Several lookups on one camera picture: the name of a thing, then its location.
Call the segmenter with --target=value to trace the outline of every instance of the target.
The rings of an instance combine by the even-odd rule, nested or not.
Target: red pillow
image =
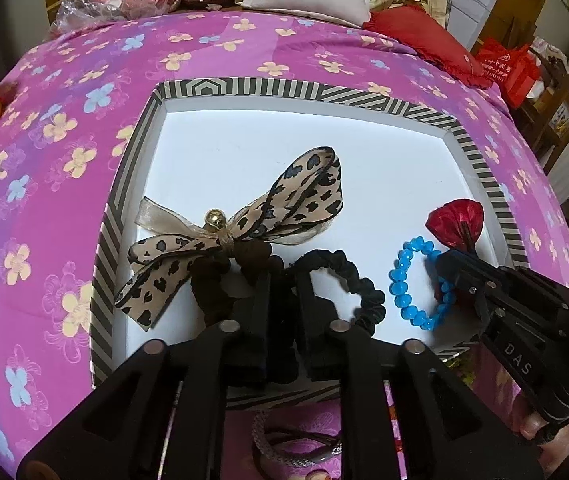
[[[422,7],[402,6],[371,13],[365,30],[379,32],[412,47],[425,61],[467,86],[489,88],[493,81],[481,64]]]

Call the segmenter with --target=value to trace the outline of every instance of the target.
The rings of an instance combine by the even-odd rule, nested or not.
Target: leopard print ribbon
[[[303,243],[324,231],[341,209],[340,161],[326,146],[299,156],[268,193],[238,211],[216,233],[145,197],[136,223],[156,235],[130,247],[128,258],[135,272],[117,294],[116,308],[149,330],[189,279],[196,258],[216,251],[233,256],[235,242],[253,238]]]

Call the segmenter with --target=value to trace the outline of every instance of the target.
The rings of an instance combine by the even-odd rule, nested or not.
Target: black and white striped border
[[[509,204],[485,163],[482,153],[456,118],[432,108],[373,92],[295,79],[225,77],[162,82],[156,86],[147,101],[129,144],[122,154],[122,160],[104,210],[94,264],[94,291],[91,300],[89,331],[90,370],[93,387],[97,387],[112,371],[113,308],[118,254],[124,228],[124,202],[131,179],[135,174],[136,161],[154,115],[164,100],[167,99],[219,95],[287,97],[355,106],[420,121],[451,132],[465,152],[482,187],[487,192],[491,205],[498,216],[513,261],[521,266],[529,266],[525,246],[509,209]],[[473,344],[475,344],[474,341],[461,343],[454,348],[442,350],[438,354],[443,359],[449,360],[465,352]],[[307,400],[308,396],[311,395],[309,398],[318,400],[329,398],[328,396],[333,394],[333,390],[329,391],[323,388],[317,392],[316,390],[313,392],[308,390],[294,392],[285,395],[282,399],[274,399],[273,405],[286,404],[292,401],[293,397],[301,397],[299,400]],[[246,408],[253,406],[254,400],[257,399],[229,399],[229,407],[232,409]]]

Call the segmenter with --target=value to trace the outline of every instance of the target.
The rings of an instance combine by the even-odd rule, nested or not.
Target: black scrunchie
[[[369,335],[373,335],[375,325],[385,318],[386,309],[383,307],[385,293],[373,288],[373,282],[369,278],[360,278],[358,269],[347,260],[343,251],[332,253],[324,249],[315,249],[298,259],[293,267],[304,272],[321,268],[331,269],[347,280],[347,290],[361,297],[360,311],[356,314],[356,325],[367,330]]]

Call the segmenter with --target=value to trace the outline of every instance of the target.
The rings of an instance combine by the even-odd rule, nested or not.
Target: bedsheet
[[[174,14],[63,36],[31,49],[1,85],[15,95],[0,119],[0,463],[10,474],[91,390],[94,256],[133,125],[157,83],[210,76],[323,82],[455,116],[500,183],[530,266],[569,286],[564,217],[495,85],[466,88],[393,38],[278,14]]]

